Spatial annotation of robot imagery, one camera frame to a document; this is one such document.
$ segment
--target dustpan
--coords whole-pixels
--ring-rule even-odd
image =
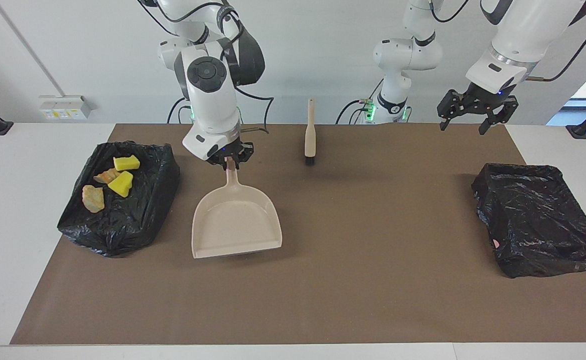
[[[195,209],[193,258],[281,248],[275,205],[262,191],[239,183],[233,159],[227,157],[226,163],[226,185],[204,196]]]

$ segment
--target black cable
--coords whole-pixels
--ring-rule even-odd
[[[466,4],[468,4],[468,1],[469,0],[466,0],[464,2],[464,4],[462,4],[462,7],[460,7],[459,10],[457,10],[457,12],[453,16],[447,18],[446,20],[443,20],[441,18],[438,18],[437,14],[435,13],[435,5],[433,5],[432,0],[429,0],[428,1],[428,6],[430,7],[430,12],[433,13],[433,18],[435,18],[435,20],[437,20],[440,23],[448,23],[449,21],[453,20],[454,18],[457,18],[457,15],[459,15],[459,13],[462,12],[462,10],[464,9],[464,7],[466,7]]]
[[[233,19],[233,21],[235,21],[235,25],[237,27],[237,35],[235,35],[235,37],[233,37],[233,39],[231,39],[231,43],[229,43],[227,45],[227,47],[231,47],[233,46],[233,44],[238,41],[238,39],[240,38],[240,36],[242,36],[244,34],[244,24],[242,23],[242,21],[240,21],[240,19],[235,18],[235,16],[233,16],[233,13],[236,14],[236,16],[239,16],[238,13],[236,13],[235,11],[233,11],[230,16]],[[224,59],[224,53],[226,52],[226,48],[222,48],[222,53],[219,56],[219,61],[222,61]]]
[[[174,37],[177,37],[179,35],[174,34],[173,32],[170,32],[167,28],[164,27],[164,25],[162,23],[160,23],[159,20],[157,20],[157,18],[155,16],[153,16],[153,14],[151,14],[150,11],[148,11],[148,9],[146,8],[146,6],[144,6],[144,4],[142,4],[142,0],[137,0],[137,2],[140,4],[140,6],[142,6],[142,9],[144,9],[144,11],[151,16],[151,18],[153,18],[153,20],[155,20],[155,22],[163,29],[165,30],[168,34],[171,34]]]
[[[575,52],[575,55],[573,55],[571,61],[569,61],[569,63],[566,65],[566,67],[562,71],[560,71],[560,73],[558,73],[555,77],[551,77],[550,79],[546,79],[544,77],[539,77],[539,76],[530,76],[526,80],[529,81],[529,82],[543,82],[543,83],[554,82],[555,80],[557,80],[560,77],[562,77],[562,75],[564,75],[564,73],[566,73],[566,71],[572,66],[572,64],[575,62],[575,60],[577,59],[577,57],[579,56],[579,54],[581,54],[581,51],[585,47],[586,47],[586,39],[584,40],[584,42],[579,47],[579,50],[577,50],[577,52]]]
[[[357,114],[357,112],[363,112],[364,110],[362,109],[355,109],[355,111],[353,111],[353,113],[350,115],[350,119],[348,120],[348,125],[352,124],[353,122],[353,117],[355,116],[355,114]]]
[[[195,9],[190,10],[187,14],[185,14],[184,16],[182,16],[181,18],[169,18],[169,16],[164,12],[164,9],[162,9],[162,7],[158,4],[157,7],[158,9],[160,9],[160,12],[162,12],[162,15],[166,18],[166,20],[170,21],[171,23],[179,23],[181,21],[183,21],[185,18],[188,18],[189,16],[191,16],[192,14],[198,12],[201,9],[204,9],[205,7],[223,7],[224,4],[220,4],[219,2],[205,2],[202,5],[199,5],[198,7],[195,7]]]
[[[346,110],[349,107],[352,107],[352,105],[355,105],[357,103],[359,103],[359,100],[353,100],[353,101],[349,102],[346,106],[344,106],[344,108],[339,113],[339,116],[337,116],[337,121],[335,121],[335,125],[338,125],[339,124],[339,119],[341,119],[341,116],[346,112]]]
[[[185,105],[185,106],[183,106],[183,107],[180,107],[180,108],[178,109],[178,111],[177,111],[177,121],[178,121],[178,123],[180,123],[180,124],[181,124],[181,111],[182,111],[182,110],[184,110],[184,109],[190,109],[190,106],[189,106],[189,105]]]
[[[384,82],[384,78],[382,78],[381,80],[379,80],[379,82],[377,83],[377,86],[375,87],[375,89],[373,90],[373,92],[371,92],[371,95],[368,96],[368,100],[372,100],[373,99],[373,95],[375,95],[375,91],[377,91],[377,89],[379,89],[379,87],[382,85],[382,82]],[[357,116],[357,119],[355,119],[355,123],[357,123],[359,121],[359,116],[361,116],[361,114],[364,112],[364,110],[366,110],[366,104],[364,104],[361,108],[362,112],[359,113],[359,115]]]
[[[171,116],[172,116],[172,112],[175,111],[175,108],[177,107],[177,105],[179,103],[181,103],[182,101],[186,100],[185,98],[181,98],[180,100],[177,100],[174,104],[173,107],[171,107],[171,111],[169,112],[169,117],[166,119],[166,123],[170,124],[171,123]]]
[[[249,129],[244,129],[242,130],[243,133],[250,133],[250,132],[265,132],[267,134],[270,134],[270,132],[268,132],[268,127],[267,127],[267,119],[268,119],[268,110],[270,110],[270,106],[273,105],[273,101],[275,101],[274,97],[260,97],[260,96],[255,96],[255,95],[251,95],[249,93],[247,93],[246,91],[243,91],[240,88],[235,88],[240,94],[242,94],[243,96],[247,96],[248,98],[253,98],[255,100],[262,100],[262,101],[268,101],[268,105],[266,106],[266,111],[264,111],[264,128],[262,127],[253,127],[253,128],[249,128]]]

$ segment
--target white wall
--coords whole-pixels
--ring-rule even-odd
[[[406,0],[232,0],[267,60],[256,95],[277,96],[272,123],[306,118],[306,98],[317,98],[318,121],[331,123],[349,100],[365,98],[381,78],[372,59],[377,41],[406,37]],[[462,0],[448,0],[443,16]],[[446,51],[437,70],[413,71],[411,121],[437,122],[435,107],[448,89],[463,91],[465,74],[496,33],[474,0],[453,22],[440,24]],[[167,35],[136,0],[0,0],[9,18],[69,95],[83,95],[96,123],[162,122],[180,91],[156,59]],[[534,75],[553,76],[586,37],[586,18],[567,30]],[[551,84],[515,91],[521,108],[512,123],[545,124],[586,81],[586,50],[571,71]],[[44,73],[0,17],[0,116],[42,121],[39,95],[55,94]],[[240,98],[245,120],[261,121],[263,103]],[[469,115],[459,122],[481,118]]]

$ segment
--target sponge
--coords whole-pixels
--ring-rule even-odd
[[[131,155],[125,158],[113,157],[113,163],[115,164],[115,170],[117,171],[139,169],[139,160],[135,157],[135,155]]]
[[[108,183],[108,187],[122,198],[126,198],[128,191],[133,187],[133,174],[128,171],[122,171],[115,180]]]

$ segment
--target black plastic bag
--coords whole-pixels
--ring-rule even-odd
[[[486,164],[473,190],[507,276],[586,271],[586,215],[559,169]]]
[[[93,176],[112,169],[113,157],[135,155],[140,168],[130,170],[133,187],[122,198]],[[103,143],[95,148],[75,183],[58,230],[79,246],[111,257],[150,245],[171,209],[179,184],[179,166],[170,145]],[[82,187],[104,188],[104,210],[92,214],[82,203]]]

